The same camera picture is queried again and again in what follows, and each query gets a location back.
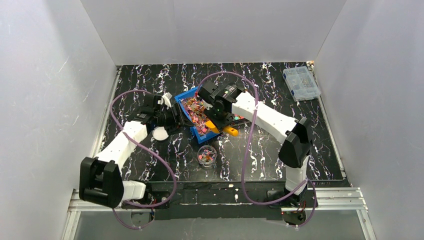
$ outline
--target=blue plastic bin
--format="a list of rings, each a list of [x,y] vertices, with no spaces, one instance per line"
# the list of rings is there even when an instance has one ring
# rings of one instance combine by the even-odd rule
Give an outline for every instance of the blue plastic bin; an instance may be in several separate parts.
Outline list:
[[[189,116],[189,114],[186,112],[186,110],[184,109],[184,106],[183,106],[182,101],[183,101],[184,99],[194,97],[194,96],[195,96],[195,92],[196,92],[196,90],[197,90],[197,89],[198,89],[198,87],[195,87],[195,88],[192,88],[192,89],[190,89],[190,90],[188,90],[188,91],[185,91],[185,92],[183,92],[183,93],[181,93],[181,94],[179,94],[179,95],[175,96],[175,100],[176,100],[176,102],[177,102],[177,103],[181,106],[182,111],[183,111],[183,112],[184,112],[184,114],[187,116],[187,118],[188,118],[188,119],[190,119],[190,121],[191,121],[192,119],[190,118],[190,116]],[[211,138],[213,138],[213,137],[215,137],[215,136],[219,135],[219,133],[214,133],[214,132],[210,131],[210,132],[208,132],[206,135],[202,135],[202,136],[200,136],[200,134],[198,133],[198,131],[197,131],[197,129],[196,129],[196,127],[195,127],[195,126],[190,127],[190,130],[191,130],[191,133],[193,134],[193,136],[196,136],[196,138],[197,138],[197,142],[198,142],[199,144],[201,144],[201,143],[203,143],[203,142],[205,142],[205,141],[207,141],[207,140],[209,140],[209,139],[211,139]]]

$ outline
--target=white enclosure wall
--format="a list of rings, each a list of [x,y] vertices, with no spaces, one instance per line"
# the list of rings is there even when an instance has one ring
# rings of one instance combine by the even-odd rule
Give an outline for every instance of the white enclosure wall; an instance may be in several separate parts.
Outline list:
[[[117,65],[309,61],[346,0],[81,0]]]
[[[0,239],[60,239],[115,74],[79,0],[0,3]]]
[[[424,1],[348,0],[315,62],[378,239],[423,239]]]

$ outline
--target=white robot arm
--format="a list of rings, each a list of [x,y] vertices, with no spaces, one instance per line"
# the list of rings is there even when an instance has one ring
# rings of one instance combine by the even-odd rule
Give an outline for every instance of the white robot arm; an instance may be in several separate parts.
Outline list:
[[[311,121],[297,120],[281,114],[258,102],[242,87],[235,84],[217,86],[206,81],[199,89],[198,96],[208,104],[205,114],[214,126],[222,131],[233,121],[234,114],[250,121],[257,108],[255,124],[273,135],[282,144],[278,157],[285,165],[286,182],[284,192],[288,194],[306,179],[306,168],[312,147]],[[306,182],[289,198],[289,202],[300,202],[307,190]]]
[[[122,167],[136,148],[124,133],[140,143],[152,131],[153,137],[165,140],[168,133],[175,133],[180,127],[193,126],[178,104],[171,106],[171,97],[170,93],[163,96],[146,94],[143,106],[128,118],[113,141],[94,158],[86,157],[81,162],[80,199],[115,208],[122,201],[144,197],[146,184],[121,179]]]

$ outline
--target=clear plastic cup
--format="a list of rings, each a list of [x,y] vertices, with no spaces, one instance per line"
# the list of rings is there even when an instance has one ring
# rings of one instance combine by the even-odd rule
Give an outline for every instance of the clear plastic cup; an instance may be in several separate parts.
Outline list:
[[[217,160],[217,150],[211,145],[202,146],[197,152],[197,161],[204,168],[210,168]]]

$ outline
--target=black marble surface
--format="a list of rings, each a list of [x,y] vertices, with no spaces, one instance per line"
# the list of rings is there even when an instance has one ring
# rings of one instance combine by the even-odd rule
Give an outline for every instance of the black marble surface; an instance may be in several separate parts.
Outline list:
[[[119,76],[115,96],[128,90],[143,89],[162,95],[170,92],[176,96],[197,84],[208,74],[231,71],[254,81],[259,90],[259,100],[276,111],[300,119],[313,121],[313,149],[307,166],[307,176],[313,180],[341,180],[342,173],[330,139],[323,113],[317,99],[296,102],[283,80],[283,70],[304,66],[304,62],[277,63],[211,63],[211,64],[165,64],[125,65]],[[235,76],[222,75],[216,82],[241,82]],[[247,83],[241,83],[248,89]],[[113,107],[123,124],[131,112],[142,103],[143,96],[130,93]],[[141,143],[156,151],[169,163],[178,181],[240,181],[242,159],[248,139],[250,123],[238,126],[239,136],[221,134],[203,144],[212,145],[218,151],[216,164],[211,169],[199,166],[196,160],[200,145],[189,130],[158,142],[150,134]],[[118,134],[116,124],[109,117],[103,136],[102,149]],[[272,181],[285,179],[285,171],[278,153],[281,144],[269,133],[255,126],[254,143],[250,148],[246,167],[246,180]],[[124,180],[172,181],[167,169],[154,157],[140,148],[132,153],[122,169]]]

